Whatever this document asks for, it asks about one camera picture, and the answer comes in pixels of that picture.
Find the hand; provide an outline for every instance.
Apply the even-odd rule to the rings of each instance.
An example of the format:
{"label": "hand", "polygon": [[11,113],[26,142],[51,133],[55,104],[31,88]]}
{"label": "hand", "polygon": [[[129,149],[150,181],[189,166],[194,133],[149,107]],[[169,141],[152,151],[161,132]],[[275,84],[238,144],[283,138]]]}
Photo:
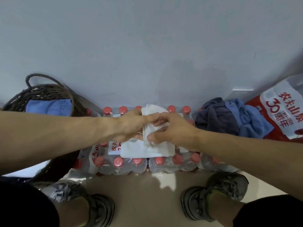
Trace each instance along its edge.
{"label": "hand", "polygon": [[165,126],[156,132],[149,134],[147,140],[155,144],[163,141],[169,141],[176,146],[182,146],[187,150],[195,151],[198,148],[199,129],[192,126],[184,118],[177,113],[163,112],[160,119],[154,123],[154,126],[169,122],[169,126]]}
{"label": "hand", "polygon": [[141,109],[131,110],[117,118],[117,130],[111,141],[126,142],[130,138],[143,140],[142,127],[157,122],[159,118],[160,113],[143,116]]}

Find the woven basket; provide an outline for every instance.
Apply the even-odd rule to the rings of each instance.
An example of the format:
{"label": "woven basket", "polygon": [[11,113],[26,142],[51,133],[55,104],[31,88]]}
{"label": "woven basket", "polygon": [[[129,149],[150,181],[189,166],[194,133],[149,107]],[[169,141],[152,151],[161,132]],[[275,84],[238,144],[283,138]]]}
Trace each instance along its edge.
{"label": "woven basket", "polygon": [[[33,76],[41,76],[47,79],[50,79],[57,84],[40,84],[36,86],[31,86],[29,84],[29,79]],[[43,75],[43,74],[30,74],[25,78],[26,85],[28,89],[23,90],[15,97],[13,97],[9,102],[7,102],[2,110],[3,111],[17,111],[25,112],[26,105],[29,100],[56,100],[56,99],[71,99],[73,105],[70,116],[72,117],[81,117],[86,116],[86,110],[81,105],[81,103],[76,100],[72,93],[64,87],[60,82],[54,78]],[[74,162],[78,158],[79,150],[59,156],[52,159],[45,168],[43,168],[36,176],[27,180],[29,183],[43,183],[45,186],[57,182],[68,171],[72,168]]]}

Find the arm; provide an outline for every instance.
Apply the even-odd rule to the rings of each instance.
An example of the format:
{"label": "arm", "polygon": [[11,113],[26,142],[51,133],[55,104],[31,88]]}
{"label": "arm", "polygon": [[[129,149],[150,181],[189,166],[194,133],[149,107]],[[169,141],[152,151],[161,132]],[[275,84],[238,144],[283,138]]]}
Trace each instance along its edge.
{"label": "arm", "polygon": [[302,144],[204,131],[172,113],[162,113],[155,126],[166,121],[169,127],[150,135],[150,141],[207,153],[303,201]]}
{"label": "arm", "polygon": [[0,173],[7,174],[100,142],[126,141],[158,119],[133,110],[119,118],[0,112]]}

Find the basket handle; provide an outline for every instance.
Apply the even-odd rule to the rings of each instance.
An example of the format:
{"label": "basket handle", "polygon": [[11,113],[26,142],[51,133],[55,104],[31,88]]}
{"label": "basket handle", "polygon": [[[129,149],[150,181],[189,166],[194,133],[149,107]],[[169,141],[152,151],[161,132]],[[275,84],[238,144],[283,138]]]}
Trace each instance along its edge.
{"label": "basket handle", "polygon": [[29,84],[29,79],[33,76],[41,76],[41,77],[44,77],[46,79],[50,79],[52,81],[54,81],[55,83],[57,83],[58,85],[64,87],[58,80],[54,79],[53,77],[50,77],[48,75],[44,75],[44,74],[39,74],[39,73],[33,73],[33,74],[29,74],[26,78],[25,78],[25,83],[28,87],[32,87],[30,84]]}

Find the floor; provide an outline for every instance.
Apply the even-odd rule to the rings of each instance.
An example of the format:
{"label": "floor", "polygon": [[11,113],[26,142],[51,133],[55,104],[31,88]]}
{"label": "floor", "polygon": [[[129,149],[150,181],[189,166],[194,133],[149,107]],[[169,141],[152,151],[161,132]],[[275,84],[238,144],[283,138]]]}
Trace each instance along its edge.
{"label": "floor", "polygon": [[[249,187],[243,202],[284,194],[269,184],[243,173]],[[116,204],[111,227],[196,227],[221,226],[218,222],[190,221],[185,218],[180,193],[190,186],[204,186],[210,174],[178,172],[176,174],[151,174],[102,176],[82,181],[90,194],[109,195]]]}

